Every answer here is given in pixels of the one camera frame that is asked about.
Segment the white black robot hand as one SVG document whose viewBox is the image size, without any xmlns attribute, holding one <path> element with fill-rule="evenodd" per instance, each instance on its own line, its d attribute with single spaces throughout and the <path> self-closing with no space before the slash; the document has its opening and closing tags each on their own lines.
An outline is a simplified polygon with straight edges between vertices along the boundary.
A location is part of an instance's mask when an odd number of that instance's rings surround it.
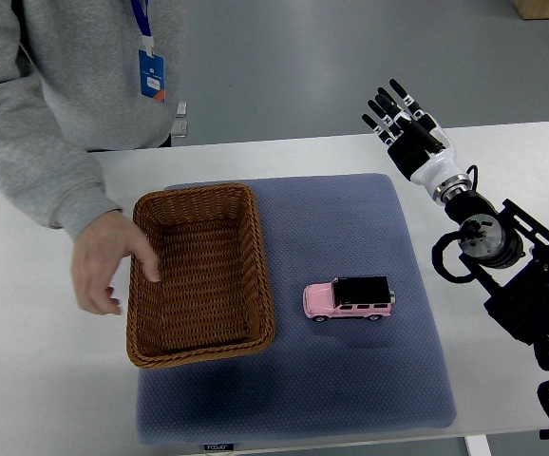
<svg viewBox="0 0 549 456">
<path fill-rule="evenodd" d="M 368 100 L 387 129 L 368 114 L 361 118 L 388 146 L 397 169 L 408 181 L 422 185 L 433 200 L 452 200 L 470 190 L 472 181 L 457 165 L 454 146 L 441 126 L 398 81 L 390 79 L 388 83 L 401 105 L 382 87 L 377 89 L 377 103 Z"/>
</svg>

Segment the person's bare hand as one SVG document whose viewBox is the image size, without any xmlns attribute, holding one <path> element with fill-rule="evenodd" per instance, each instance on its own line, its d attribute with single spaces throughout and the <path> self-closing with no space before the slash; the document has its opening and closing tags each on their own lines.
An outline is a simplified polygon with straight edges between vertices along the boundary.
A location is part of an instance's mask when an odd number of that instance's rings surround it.
<svg viewBox="0 0 549 456">
<path fill-rule="evenodd" d="M 120 315 L 120 301 L 110 282 L 121 261 L 140 261 L 150 282 L 161 280 L 159 259 L 139 227 L 120 211 L 91 221 L 74 240 L 70 274 L 78 307 L 96 315 Z"/>
</svg>

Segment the grey sweatshirt sleeve forearm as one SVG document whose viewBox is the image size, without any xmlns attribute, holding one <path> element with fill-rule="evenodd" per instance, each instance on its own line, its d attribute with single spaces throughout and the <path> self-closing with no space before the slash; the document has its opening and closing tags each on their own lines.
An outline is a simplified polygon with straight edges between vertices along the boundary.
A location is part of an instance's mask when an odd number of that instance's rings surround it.
<svg viewBox="0 0 549 456">
<path fill-rule="evenodd" d="M 119 204 L 102 167 L 64 139 L 36 75 L 0 81 L 0 191 L 39 225 L 76 238 Z"/>
</svg>

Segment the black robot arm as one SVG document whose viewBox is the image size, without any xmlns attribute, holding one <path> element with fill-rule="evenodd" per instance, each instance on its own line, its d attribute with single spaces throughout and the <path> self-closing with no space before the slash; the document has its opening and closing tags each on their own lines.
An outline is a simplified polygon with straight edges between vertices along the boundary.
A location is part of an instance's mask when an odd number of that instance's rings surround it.
<svg viewBox="0 0 549 456">
<path fill-rule="evenodd" d="M 458 225 L 432 247 L 433 268 L 451 283 L 478 281 L 488 314 L 549 371 L 549 230 L 509 199 L 496 210 L 477 190 L 477 166 L 462 169 L 435 119 L 396 80 L 389 85 L 362 119 L 405 179 Z"/>
</svg>

